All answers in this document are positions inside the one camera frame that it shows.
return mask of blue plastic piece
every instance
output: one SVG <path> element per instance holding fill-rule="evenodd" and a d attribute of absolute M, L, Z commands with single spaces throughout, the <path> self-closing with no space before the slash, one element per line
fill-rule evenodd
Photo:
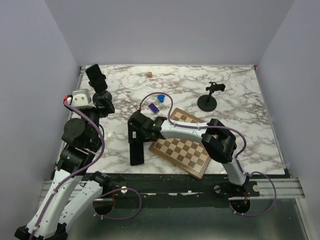
<path fill-rule="evenodd" d="M 159 109 L 153 103 L 151 103 L 148 107 L 154 114 L 157 114 L 159 112 Z"/>
<path fill-rule="evenodd" d="M 160 103 L 163 103 L 165 100 L 165 95 L 163 94 L 158 95 L 158 100 L 160 101 Z"/>

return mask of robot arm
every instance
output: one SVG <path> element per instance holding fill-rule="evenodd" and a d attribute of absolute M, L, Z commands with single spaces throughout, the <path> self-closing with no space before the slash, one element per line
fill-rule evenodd
<path fill-rule="evenodd" d="M 115 112 L 111 94 L 106 91 L 106 76 L 101 73 L 99 66 L 95 64 L 87 68 L 86 73 L 96 92 L 93 101 L 87 89 L 74 91 L 64 99 L 78 109 L 83 117 L 71 118 L 64 125 L 62 140 L 66 146 L 56 165 L 52 185 L 32 220 L 15 232 L 15 237 L 20 240 L 66 240 L 74 220 L 103 191 L 112 190 L 109 177 L 96 172 L 82 191 L 68 203 L 71 193 L 86 173 L 86 166 L 102 146 L 102 140 L 91 124 L 99 126 L 100 118 Z"/>
<path fill-rule="evenodd" d="M 248 177 L 242 173 L 234 153 L 237 148 L 236 137 L 229 130 L 219 128 L 201 128 L 204 126 L 224 125 L 217 119 L 208 123 L 187 123 L 173 121 L 175 124 L 194 128 L 172 125 L 166 117 L 157 117 L 155 120 L 143 115 L 139 110 L 134 112 L 128 120 L 128 136 L 130 148 L 140 148 L 143 142 L 156 141 L 157 139 L 184 139 L 202 143 L 209 156 L 223 165 L 231 184 L 245 187 Z M 130 161 L 136 165 L 136 160 L 141 163 L 139 156 L 130 150 Z"/>

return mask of white wall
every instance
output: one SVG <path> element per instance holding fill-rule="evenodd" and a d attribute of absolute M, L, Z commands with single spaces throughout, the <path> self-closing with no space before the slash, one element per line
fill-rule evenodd
<path fill-rule="evenodd" d="M 293 0 L 46 0 L 84 64 L 258 64 Z"/>
<path fill-rule="evenodd" d="M 0 5 L 0 239 L 13 240 L 53 169 L 79 68 L 43 0 Z"/>
<path fill-rule="evenodd" d="M 320 235 L 320 1 L 296 0 L 257 74 L 290 172 Z"/>

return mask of chessboard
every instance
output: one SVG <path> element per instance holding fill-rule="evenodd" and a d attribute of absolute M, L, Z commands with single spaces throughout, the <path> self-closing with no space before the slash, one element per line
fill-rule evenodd
<path fill-rule="evenodd" d="M 205 122 L 179 108 L 174 109 L 170 118 L 185 123 Z M 203 177 L 211 161 L 202 143 L 184 139 L 159 139 L 151 144 L 149 150 L 197 179 Z"/>

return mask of white marble surface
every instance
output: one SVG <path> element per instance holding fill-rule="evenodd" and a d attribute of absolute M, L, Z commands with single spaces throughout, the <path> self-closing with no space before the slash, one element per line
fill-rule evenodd
<path fill-rule="evenodd" d="M 127 120 L 138 109 L 141 99 L 152 92 L 166 92 L 174 101 L 174 108 L 180 108 L 198 118 L 209 121 L 219 119 L 225 126 L 237 129 L 247 139 L 247 148 L 239 156 L 239 160 L 248 172 L 260 171 L 266 174 L 284 174 L 272 128 L 265 104 L 258 85 L 257 77 L 251 66 L 100 66 L 106 75 L 108 91 L 112 94 L 115 114 L 101 119 L 105 130 L 105 150 L 103 157 L 88 173 L 101 171 L 105 173 L 145 173 L 145 174 L 186 174 L 183 170 L 157 155 L 149 152 L 151 143 L 144 144 L 145 164 L 131 166 L 129 160 L 129 144 Z M 213 112 L 203 112 L 197 107 L 197 99 L 206 94 L 209 82 L 224 83 L 224 92 L 214 93 L 217 108 Z M 85 75 L 81 89 L 88 88 Z M 144 104 L 142 113 L 155 118 L 148 109 L 154 103 L 160 112 L 158 116 L 167 116 L 170 100 L 164 103 L 157 96 L 150 97 Z M 238 150 L 243 145 L 237 137 Z M 218 162 L 211 160 L 206 174 L 225 174 Z"/>

